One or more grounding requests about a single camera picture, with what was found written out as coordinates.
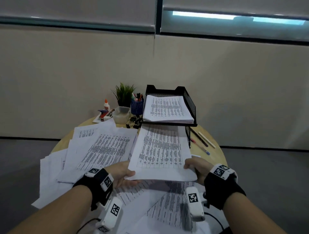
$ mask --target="hand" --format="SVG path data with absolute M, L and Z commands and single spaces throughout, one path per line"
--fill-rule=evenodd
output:
M 196 156 L 187 158 L 184 163 L 185 169 L 189 168 L 190 165 L 195 167 L 197 182 L 201 185 L 204 185 L 204 180 L 210 170 L 213 168 L 213 165 L 205 159 Z
M 130 161 L 118 162 L 104 168 L 114 178 L 114 188 L 118 188 L 120 186 L 135 186 L 141 182 L 141 180 L 124 179 L 124 176 L 130 177 L 135 175 L 135 171 L 128 169 L 129 162 Z

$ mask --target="floor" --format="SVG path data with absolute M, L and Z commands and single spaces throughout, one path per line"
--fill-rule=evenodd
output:
M 56 141 L 0 139 L 0 234 L 36 211 L 40 159 Z M 247 196 L 287 233 L 309 233 L 309 153 L 223 149 Z

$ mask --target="black pencil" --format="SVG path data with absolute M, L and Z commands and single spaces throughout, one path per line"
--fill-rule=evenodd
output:
M 191 132 L 206 146 L 208 147 L 207 143 L 190 127 Z

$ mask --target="person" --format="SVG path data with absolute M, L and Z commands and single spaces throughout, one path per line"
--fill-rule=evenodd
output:
M 114 187 L 135 186 L 140 182 L 124 179 L 124 176 L 135 174 L 134 171 L 128 169 L 128 165 L 129 161 L 125 161 L 105 168 L 106 172 L 114 178 Z M 195 167 L 198 175 L 197 182 L 202 185 L 204 185 L 206 177 L 214 167 L 208 161 L 195 156 L 185 160 L 184 168 L 188 169 L 190 166 Z M 91 202 L 92 192 L 90 189 L 84 185 L 77 185 L 22 221 L 8 234 L 75 234 L 89 212 Z M 285 233 L 241 192 L 230 194 L 222 202 L 222 205 L 224 215 L 234 234 Z

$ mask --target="blue pen holder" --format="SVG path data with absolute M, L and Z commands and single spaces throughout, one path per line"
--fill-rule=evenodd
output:
M 144 100 L 136 102 L 133 99 L 131 100 L 131 113 L 133 115 L 142 115 L 144 107 Z

